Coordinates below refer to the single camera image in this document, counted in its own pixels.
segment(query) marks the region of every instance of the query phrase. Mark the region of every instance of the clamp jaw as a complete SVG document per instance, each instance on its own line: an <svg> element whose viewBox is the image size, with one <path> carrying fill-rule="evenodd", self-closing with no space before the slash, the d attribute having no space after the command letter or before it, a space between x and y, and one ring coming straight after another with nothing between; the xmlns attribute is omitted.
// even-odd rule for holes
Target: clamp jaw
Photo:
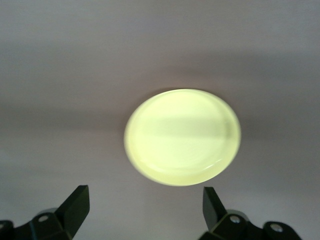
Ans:
<svg viewBox="0 0 320 240"><path fill-rule="evenodd" d="M0 220L0 240L72 240L89 213L89 188L78 186L54 212L44 212L14 228Z"/></svg>
<svg viewBox="0 0 320 240"><path fill-rule="evenodd" d="M268 221L261 229L242 212L228 212L213 187L203 190L202 210L209 231L199 240L302 240L282 222Z"/></svg>
<svg viewBox="0 0 320 240"><path fill-rule="evenodd" d="M72 240L89 209L89 188L80 185L54 212L45 211L16 228L12 221L0 221L0 240ZM269 221L261 229L242 212L228 212L213 187L203 190L202 210L209 231L199 240L302 240L282 222Z"/></svg>

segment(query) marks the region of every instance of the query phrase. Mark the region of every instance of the metal bolt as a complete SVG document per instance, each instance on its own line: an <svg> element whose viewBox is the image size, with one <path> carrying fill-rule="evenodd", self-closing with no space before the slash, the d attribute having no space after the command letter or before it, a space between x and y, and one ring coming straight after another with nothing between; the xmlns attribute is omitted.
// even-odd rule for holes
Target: metal bolt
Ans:
<svg viewBox="0 0 320 240"><path fill-rule="evenodd" d="M276 223L272 223L270 227L272 228L272 230L278 233L282 233L284 231L284 229L279 224L276 224Z"/></svg>
<svg viewBox="0 0 320 240"><path fill-rule="evenodd" d="M49 217L47 215L43 215L41 217L39 217L38 221L41 223L41 222L44 222L48 219Z"/></svg>
<svg viewBox="0 0 320 240"><path fill-rule="evenodd" d="M230 220L231 220L231 222L233 222L233 223L235 223L235 224L238 224L238 223L241 222L241 221L240 221L240 218L239 218L238 216L235 216L235 215L232 215L232 216L230 217Z"/></svg>

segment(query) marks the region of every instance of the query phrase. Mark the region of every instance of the screw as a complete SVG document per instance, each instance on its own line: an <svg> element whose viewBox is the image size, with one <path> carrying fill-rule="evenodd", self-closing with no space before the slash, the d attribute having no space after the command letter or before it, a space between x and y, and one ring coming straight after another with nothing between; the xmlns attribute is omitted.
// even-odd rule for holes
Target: screw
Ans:
<svg viewBox="0 0 320 240"><path fill-rule="evenodd" d="M38 221L41 223L41 222L44 222L48 219L49 217L47 215L43 215L41 217L39 217Z"/></svg>
<svg viewBox="0 0 320 240"><path fill-rule="evenodd" d="M240 218L237 217L237 216L235 216L235 215L232 215L232 216L230 217L230 220L231 220L231 222L233 222L233 223L235 223L235 224L240 223Z"/></svg>
<svg viewBox="0 0 320 240"><path fill-rule="evenodd" d="M272 228L272 230L278 233L282 233L284 231L284 229L279 224L276 224L276 223L272 223L270 227Z"/></svg>

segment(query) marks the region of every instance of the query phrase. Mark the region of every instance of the black plastic part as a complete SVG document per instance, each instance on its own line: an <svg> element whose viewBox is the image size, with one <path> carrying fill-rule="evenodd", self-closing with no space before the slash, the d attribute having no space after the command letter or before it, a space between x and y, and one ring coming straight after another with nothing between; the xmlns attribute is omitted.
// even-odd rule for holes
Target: black plastic part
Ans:
<svg viewBox="0 0 320 240"><path fill-rule="evenodd" d="M204 187L202 211L209 231L227 214L213 187Z"/></svg>
<svg viewBox="0 0 320 240"><path fill-rule="evenodd" d="M90 210L89 187L80 185L54 212L62 227L73 238Z"/></svg>
<svg viewBox="0 0 320 240"><path fill-rule="evenodd" d="M282 232L275 231L271 228L272 224L282 227ZM283 222L268 221L263 225L263 231L267 239L275 240L302 240L292 227Z"/></svg>
<svg viewBox="0 0 320 240"><path fill-rule="evenodd" d="M221 236L213 235L212 233L206 231L199 240L227 240Z"/></svg>
<svg viewBox="0 0 320 240"><path fill-rule="evenodd" d="M245 216L242 212L228 213L214 188L205 187L203 216L209 232L199 240L302 240L287 224L269 221L261 229L241 215ZM272 224L279 225L282 231L272 229Z"/></svg>
<svg viewBox="0 0 320 240"><path fill-rule="evenodd" d="M0 240L72 240L89 209L89 188L78 186L54 213L41 213L16 228L12 221L0 221Z"/></svg>
<svg viewBox="0 0 320 240"><path fill-rule="evenodd" d="M0 240L13 238L14 236L14 223L9 220L0 221Z"/></svg>
<svg viewBox="0 0 320 240"><path fill-rule="evenodd" d="M238 223L231 221L232 217L238 217ZM212 229L212 233L227 240L242 240L245 237L247 221L240 215L226 214Z"/></svg>

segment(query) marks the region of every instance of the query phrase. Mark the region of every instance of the black clamp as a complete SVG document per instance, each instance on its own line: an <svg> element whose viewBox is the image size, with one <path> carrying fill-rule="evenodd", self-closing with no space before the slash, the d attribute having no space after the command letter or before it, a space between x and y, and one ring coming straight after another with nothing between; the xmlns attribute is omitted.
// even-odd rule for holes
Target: black clamp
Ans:
<svg viewBox="0 0 320 240"><path fill-rule="evenodd" d="M0 240L72 240L89 210L89 187L80 185L54 212L16 228L12 221L0 220Z"/></svg>
<svg viewBox="0 0 320 240"><path fill-rule="evenodd" d="M213 187L203 190L203 216L208 232L199 240L302 240L287 224L268 221L259 228L242 212L228 212Z"/></svg>

